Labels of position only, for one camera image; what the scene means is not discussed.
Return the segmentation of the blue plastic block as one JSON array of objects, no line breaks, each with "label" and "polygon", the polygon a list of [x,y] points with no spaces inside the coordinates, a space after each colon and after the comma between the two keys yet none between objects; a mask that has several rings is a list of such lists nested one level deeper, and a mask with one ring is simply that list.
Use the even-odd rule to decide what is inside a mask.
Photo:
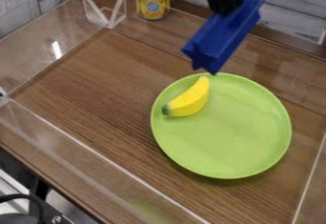
[{"label": "blue plastic block", "polygon": [[243,0],[227,16],[213,14],[207,18],[182,48],[194,70],[205,69],[213,75],[219,72],[258,23],[262,4],[264,0]]}]

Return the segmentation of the clear acrylic corner bracket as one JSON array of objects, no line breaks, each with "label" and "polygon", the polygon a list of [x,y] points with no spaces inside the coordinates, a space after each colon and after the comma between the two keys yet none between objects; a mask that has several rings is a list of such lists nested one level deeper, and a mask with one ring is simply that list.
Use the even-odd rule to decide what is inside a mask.
[{"label": "clear acrylic corner bracket", "polygon": [[113,9],[99,7],[94,0],[82,0],[87,20],[107,30],[114,30],[126,19],[126,0],[117,0]]}]

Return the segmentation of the clear acrylic tray wall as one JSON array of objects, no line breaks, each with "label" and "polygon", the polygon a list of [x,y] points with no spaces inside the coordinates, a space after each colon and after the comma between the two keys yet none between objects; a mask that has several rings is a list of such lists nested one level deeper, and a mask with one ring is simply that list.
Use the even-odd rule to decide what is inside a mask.
[{"label": "clear acrylic tray wall", "polygon": [[7,95],[0,148],[103,223],[210,224]]}]

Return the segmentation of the black metal table clamp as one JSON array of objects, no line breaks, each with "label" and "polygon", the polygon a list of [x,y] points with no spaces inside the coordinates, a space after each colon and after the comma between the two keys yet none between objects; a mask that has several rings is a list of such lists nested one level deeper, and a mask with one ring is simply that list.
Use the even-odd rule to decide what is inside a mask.
[{"label": "black metal table clamp", "polygon": [[28,190],[34,197],[34,200],[30,201],[28,214],[42,217],[42,224],[74,224],[63,213],[46,202],[50,187],[40,179],[32,180]]}]

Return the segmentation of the yellow toy banana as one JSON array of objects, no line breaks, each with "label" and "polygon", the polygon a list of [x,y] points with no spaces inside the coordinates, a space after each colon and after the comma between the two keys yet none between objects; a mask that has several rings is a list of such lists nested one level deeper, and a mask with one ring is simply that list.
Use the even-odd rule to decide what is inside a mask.
[{"label": "yellow toy banana", "polygon": [[202,76],[195,84],[163,107],[162,113],[173,117],[185,117],[199,112],[209,98],[210,81]]}]

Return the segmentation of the green round plate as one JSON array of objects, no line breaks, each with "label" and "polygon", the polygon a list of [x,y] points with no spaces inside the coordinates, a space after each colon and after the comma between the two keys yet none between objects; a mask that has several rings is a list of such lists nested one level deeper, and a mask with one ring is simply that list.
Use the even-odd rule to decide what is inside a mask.
[{"label": "green round plate", "polygon": [[189,75],[169,85],[151,107],[150,128],[165,154],[187,171],[239,179],[269,170],[286,154],[292,121],[277,95],[254,80],[230,73],[207,74],[209,101],[187,117],[162,108],[199,79]]}]

